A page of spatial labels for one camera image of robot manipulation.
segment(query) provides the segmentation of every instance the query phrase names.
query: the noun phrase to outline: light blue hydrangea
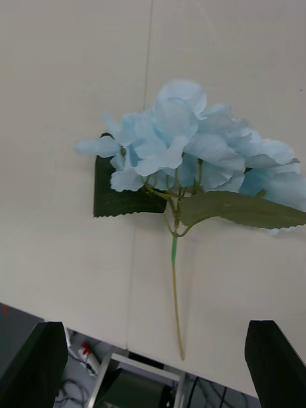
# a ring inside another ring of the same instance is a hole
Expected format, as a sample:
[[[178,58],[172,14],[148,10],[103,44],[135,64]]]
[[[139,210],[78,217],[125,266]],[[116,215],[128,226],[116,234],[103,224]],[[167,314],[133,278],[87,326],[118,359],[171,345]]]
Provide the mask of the light blue hydrangea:
[[[195,183],[203,191],[232,191],[306,211],[306,180],[290,147],[263,139],[228,105],[207,107],[202,86],[174,80],[151,109],[128,113],[121,123],[105,115],[111,136],[77,143],[79,153],[112,157],[111,187],[161,191]]]

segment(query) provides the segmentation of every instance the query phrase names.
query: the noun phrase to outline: blue petal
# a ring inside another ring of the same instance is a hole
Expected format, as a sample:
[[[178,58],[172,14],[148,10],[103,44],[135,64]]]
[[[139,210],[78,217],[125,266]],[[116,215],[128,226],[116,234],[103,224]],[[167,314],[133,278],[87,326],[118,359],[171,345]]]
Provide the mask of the blue petal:
[[[226,169],[215,164],[203,163],[202,182],[204,190],[211,190],[219,187],[233,176],[234,170]]]
[[[258,132],[249,128],[242,127],[229,132],[226,135],[228,143],[235,152],[248,158],[260,154],[263,147],[263,139]]]
[[[154,110],[154,125],[169,146],[176,136],[190,139],[198,130],[198,120],[185,101],[170,98],[157,101]]]
[[[223,185],[217,187],[216,191],[231,191],[239,193],[239,190],[244,182],[244,174],[240,171],[234,171],[233,176]]]
[[[248,196],[257,195],[262,189],[266,189],[268,181],[273,177],[269,171],[251,170],[245,174],[244,183],[240,188],[240,193]]]
[[[110,185],[113,190],[123,191],[132,190],[137,191],[143,186],[143,180],[133,168],[123,171],[115,171],[110,179]]]
[[[144,177],[154,174],[162,168],[177,168],[182,163],[182,152],[186,146],[186,139],[178,136],[164,152],[158,156],[150,156],[146,160],[141,160],[136,166],[136,172]]]
[[[76,143],[75,150],[81,154],[110,157],[118,153],[120,146],[110,136],[104,136],[99,139],[80,140]]]
[[[222,105],[221,103],[217,103],[216,105],[212,105],[210,108],[206,108],[203,112],[203,117],[207,118],[213,115],[231,115],[231,107],[229,105]]]
[[[183,99],[197,118],[202,118],[207,103],[207,96],[203,87],[196,82],[186,80],[174,80],[164,84],[159,91],[157,102],[163,102],[169,98]]]
[[[265,139],[260,151],[248,158],[245,165],[251,168],[269,168],[291,163],[298,163],[298,160],[288,145],[277,140]]]
[[[174,178],[166,174],[164,170],[159,170],[149,178],[149,184],[155,189],[165,191],[174,186]]]
[[[165,174],[169,175],[173,180],[175,180],[175,177],[177,177],[178,184],[185,188],[192,187],[194,185],[194,178],[197,177],[198,179],[199,177],[198,170],[198,160],[189,154],[184,154],[182,164],[178,166],[177,169],[163,169]]]
[[[215,113],[200,121],[198,132],[225,136],[231,134],[236,127],[237,122],[234,119]]]
[[[244,171],[245,161],[219,135],[200,135],[191,138],[184,152],[208,163],[232,170]]]
[[[138,116],[134,124],[136,140],[133,144],[136,154],[140,159],[160,155],[166,150],[166,144],[156,134],[149,112]]]
[[[104,114],[104,123],[108,132],[115,138],[116,142],[124,147],[129,146],[134,140],[133,134],[134,117],[137,113],[129,113],[123,116],[122,125],[116,123],[111,114],[106,112]]]
[[[306,178],[302,175],[293,172],[278,173],[267,180],[265,189],[266,200],[306,211]]]
[[[124,169],[124,158],[122,154],[119,152],[112,158],[110,161],[110,164],[116,169],[116,170],[123,170]]]

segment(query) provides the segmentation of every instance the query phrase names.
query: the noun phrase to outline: floor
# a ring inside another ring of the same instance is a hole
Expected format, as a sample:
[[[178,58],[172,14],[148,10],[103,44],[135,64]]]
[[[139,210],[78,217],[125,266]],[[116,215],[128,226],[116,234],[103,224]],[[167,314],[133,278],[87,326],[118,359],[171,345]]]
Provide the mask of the floor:
[[[5,353],[0,355],[0,378],[4,371],[14,359],[16,353],[30,335],[31,331],[37,323],[41,321],[40,318],[30,314],[23,313],[17,309],[8,308],[6,315],[2,314],[0,318],[0,350],[5,350]],[[97,359],[101,361],[103,355],[106,353],[110,345],[99,342],[97,339],[87,337],[84,334],[69,331],[71,335],[71,343],[74,352],[77,353],[78,348],[82,342],[86,342],[94,351]],[[73,379],[80,383],[90,393],[94,386],[94,379],[88,375],[86,370],[79,364],[79,362],[69,358],[64,372],[64,379]],[[186,404],[193,386],[195,377],[190,376],[190,383],[186,393]],[[79,390],[70,385],[66,388],[68,393],[74,398],[80,398]],[[197,386],[194,389],[193,398],[191,401],[191,408],[217,408],[220,403],[220,398],[217,394],[222,395],[223,386],[211,383],[206,379],[199,379]],[[54,404],[54,407],[59,408],[60,404]],[[74,408],[79,405],[69,401],[65,404],[65,408]],[[228,389],[226,392],[226,404],[224,408],[260,408],[260,403],[257,399],[246,396],[235,390]]]

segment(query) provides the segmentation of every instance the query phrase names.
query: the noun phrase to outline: red object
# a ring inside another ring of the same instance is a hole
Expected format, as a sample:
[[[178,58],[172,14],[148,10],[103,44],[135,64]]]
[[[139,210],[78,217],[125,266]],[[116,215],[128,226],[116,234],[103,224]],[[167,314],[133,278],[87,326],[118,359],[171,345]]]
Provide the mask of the red object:
[[[85,356],[85,354],[90,355],[91,354],[91,349],[88,347],[88,345],[86,343],[82,343],[82,347],[84,348],[83,350],[83,355]]]
[[[2,305],[2,313],[5,317],[8,315],[8,307],[6,305]]]

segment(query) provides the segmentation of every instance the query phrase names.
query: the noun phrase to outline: white board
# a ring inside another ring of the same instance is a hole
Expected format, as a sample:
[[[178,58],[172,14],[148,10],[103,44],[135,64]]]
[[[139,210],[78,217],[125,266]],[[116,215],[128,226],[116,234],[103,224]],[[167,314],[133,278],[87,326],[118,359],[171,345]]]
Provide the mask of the white board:
[[[150,0],[0,3],[0,302],[121,347],[134,220],[93,219],[73,144],[143,108],[149,17]]]
[[[306,3],[154,0],[146,105],[171,78],[203,84],[265,138],[287,142],[306,169]],[[137,218],[128,346],[255,395],[244,361],[251,319],[274,319],[306,361],[305,229],[272,238],[211,220],[178,244],[186,360],[171,293],[171,237],[159,215]]]

